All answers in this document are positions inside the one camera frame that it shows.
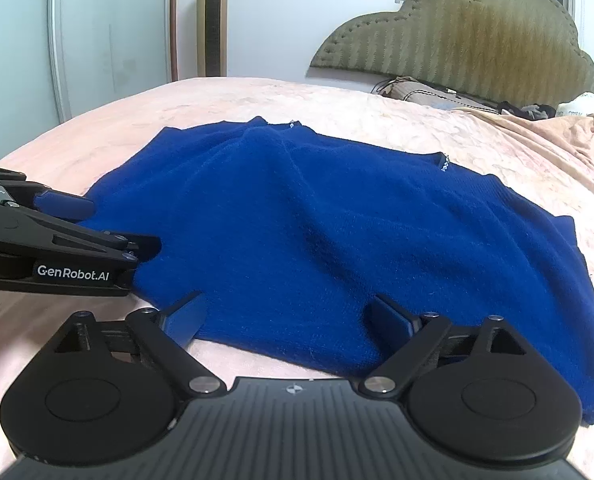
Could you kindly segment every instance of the ribbed surface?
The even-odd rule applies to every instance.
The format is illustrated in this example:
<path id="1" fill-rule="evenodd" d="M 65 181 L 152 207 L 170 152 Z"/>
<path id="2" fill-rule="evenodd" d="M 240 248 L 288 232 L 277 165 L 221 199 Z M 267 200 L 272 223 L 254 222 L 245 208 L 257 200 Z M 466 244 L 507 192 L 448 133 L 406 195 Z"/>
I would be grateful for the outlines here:
<path id="1" fill-rule="evenodd" d="M 344 380 L 241 379 L 227 396 L 192 402 L 149 450 L 70 469 L 22 459 L 0 480 L 580 480 L 566 462 L 482 470 L 441 455 L 400 408 Z"/>
<path id="2" fill-rule="evenodd" d="M 344 23 L 311 66 L 407 75 L 517 106 L 594 93 L 594 64 L 557 0 L 405 0 Z"/>
<path id="3" fill-rule="evenodd" d="M 206 77 L 221 73 L 221 0 L 206 0 L 205 11 Z"/>

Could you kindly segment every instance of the upholstered headboard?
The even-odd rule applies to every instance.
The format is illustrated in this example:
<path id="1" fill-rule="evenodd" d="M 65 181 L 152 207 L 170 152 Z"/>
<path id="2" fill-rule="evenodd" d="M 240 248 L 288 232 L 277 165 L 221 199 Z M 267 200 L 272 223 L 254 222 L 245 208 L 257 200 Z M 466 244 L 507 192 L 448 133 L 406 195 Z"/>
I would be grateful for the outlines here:
<path id="1" fill-rule="evenodd" d="M 557 0 L 405 0 L 344 23 L 311 66 L 412 76 L 518 106 L 594 93 L 594 63 Z"/>

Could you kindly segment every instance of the wardrobe door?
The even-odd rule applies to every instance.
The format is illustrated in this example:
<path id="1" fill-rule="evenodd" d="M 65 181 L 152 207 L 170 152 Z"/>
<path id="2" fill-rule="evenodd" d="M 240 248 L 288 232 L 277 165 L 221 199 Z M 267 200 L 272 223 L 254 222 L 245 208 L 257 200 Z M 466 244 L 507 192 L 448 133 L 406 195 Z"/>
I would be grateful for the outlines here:
<path id="1" fill-rule="evenodd" d="M 0 0 L 0 158 L 57 126 L 47 0 Z"/>
<path id="2" fill-rule="evenodd" d="M 64 120 L 171 80 L 167 5 L 167 0 L 50 0 Z"/>

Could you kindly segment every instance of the bolt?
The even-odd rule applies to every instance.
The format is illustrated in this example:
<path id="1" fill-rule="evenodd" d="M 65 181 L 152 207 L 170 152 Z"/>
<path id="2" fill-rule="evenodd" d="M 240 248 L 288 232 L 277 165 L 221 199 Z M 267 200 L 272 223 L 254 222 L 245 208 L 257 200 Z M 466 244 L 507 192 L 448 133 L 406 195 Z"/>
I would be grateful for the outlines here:
<path id="1" fill-rule="evenodd" d="M 368 377 L 363 385 L 370 392 L 375 394 L 387 394 L 395 389 L 397 384 L 389 377 L 374 376 Z"/>
<path id="2" fill-rule="evenodd" d="M 198 394 L 211 394 L 221 386 L 221 381 L 216 377 L 199 376 L 188 383 L 190 389 Z"/>

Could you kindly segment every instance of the pink bedsheet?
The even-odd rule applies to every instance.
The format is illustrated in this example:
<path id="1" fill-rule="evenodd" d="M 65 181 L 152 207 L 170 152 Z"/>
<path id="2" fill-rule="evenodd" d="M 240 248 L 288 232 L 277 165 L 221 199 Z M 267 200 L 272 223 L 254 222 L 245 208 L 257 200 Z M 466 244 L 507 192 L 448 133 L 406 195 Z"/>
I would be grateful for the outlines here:
<path id="1" fill-rule="evenodd" d="M 555 215 L 575 218 L 594 283 L 594 117 L 539 123 L 487 114 L 443 112 L 341 89 L 261 79 L 193 79 L 144 92 L 79 116 L 0 161 L 31 180 L 82 194 L 125 162 L 164 126 L 189 128 L 221 120 L 299 120 L 333 137 L 408 152 L 448 153 L 457 164 L 496 174 Z M 75 310 L 119 319 L 135 298 L 58 298 L 0 292 L 0 400 L 16 375 Z M 236 375 L 318 378 L 306 370 L 224 345 L 189 348 L 228 384 Z M 0 471 L 14 457 L 0 428 Z M 569 456 L 594 480 L 594 426 L 580 428 Z"/>

